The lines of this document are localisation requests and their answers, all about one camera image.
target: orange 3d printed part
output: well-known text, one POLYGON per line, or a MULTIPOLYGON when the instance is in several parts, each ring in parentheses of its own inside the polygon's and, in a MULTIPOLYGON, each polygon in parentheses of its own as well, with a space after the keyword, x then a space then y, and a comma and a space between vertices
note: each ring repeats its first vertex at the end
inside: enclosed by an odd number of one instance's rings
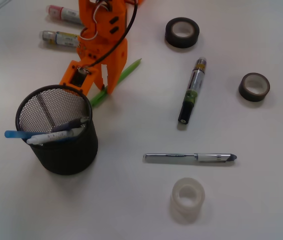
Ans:
POLYGON ((60 84, 73 87, 87 95, 93 83, 102 90, 102 64, 107 65, 108 88, 111 94, 127 60, 125 38, 133 25, 138 0, 79 0, 79 17, 85 26, 78 37, 80 61, 71 61, 60 84), (126 3, 134 10, 127 25, 126 3))

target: pink cap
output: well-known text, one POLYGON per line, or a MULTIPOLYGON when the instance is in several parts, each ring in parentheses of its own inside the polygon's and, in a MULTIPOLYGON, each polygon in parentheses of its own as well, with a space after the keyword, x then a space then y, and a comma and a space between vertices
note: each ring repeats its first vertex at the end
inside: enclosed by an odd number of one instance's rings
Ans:
POLYGON ((63 7, 62 6, 55 6, 55 5, 48 5, 46 7, 46 12, 55 19, 61 19, 61 11, 63 7))

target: mesh cup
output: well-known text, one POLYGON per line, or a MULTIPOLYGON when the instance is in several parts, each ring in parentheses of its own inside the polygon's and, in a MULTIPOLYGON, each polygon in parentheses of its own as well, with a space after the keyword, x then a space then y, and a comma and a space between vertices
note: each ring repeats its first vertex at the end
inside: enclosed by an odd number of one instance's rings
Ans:
POLYGON ((25 98, 17 110, 15 124, 18 131, 50 133, 53 127, 88 117, 82 125, 84 130, 74 140, 29 145, 47 170, 71 175, 86 169, 97 154, 92 114, 91 104, 81 92, 65 85, 50 85, 25 98))

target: tape roll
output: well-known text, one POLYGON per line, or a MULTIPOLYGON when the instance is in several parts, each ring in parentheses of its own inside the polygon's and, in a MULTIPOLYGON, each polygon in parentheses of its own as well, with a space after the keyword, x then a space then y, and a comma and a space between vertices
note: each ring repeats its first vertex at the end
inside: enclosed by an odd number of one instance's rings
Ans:
POLYGON ((245 75, 239 85, 240 95, 250 102, 260 102, 271 89, 268 79, 256 72, 245 75))
POLYGON ((182 178, 172 188, 171 203, 182 214, 197 214, 204 200, 205 190, 193 178, 182 178))
POLYGON ((189 48, 197 43, 200 28, 196 22, 186 17, 177 17, 166 25, 166 41, 180 49, 189 48))

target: green pencil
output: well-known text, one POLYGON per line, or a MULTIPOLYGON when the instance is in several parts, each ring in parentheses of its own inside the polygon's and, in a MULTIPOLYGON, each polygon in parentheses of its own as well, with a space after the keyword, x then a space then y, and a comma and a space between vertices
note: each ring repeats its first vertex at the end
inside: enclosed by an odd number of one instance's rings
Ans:
MULTIPOLYGON (((140 58, 137 61, 134 61, 129 67, 127 67, 124 71, 122 71, 119 80, 117 82, 117 85, 138 67, 138 65, 141 63, 141 60, 142 59, 140 58)), ((94 108, 97 105, 99 105, 107 96, 108 96, 107 87, 105 87, 103 90, 100 91, 100 93, 94 96, 92 100, 90 100, 91 107, 94 108)))

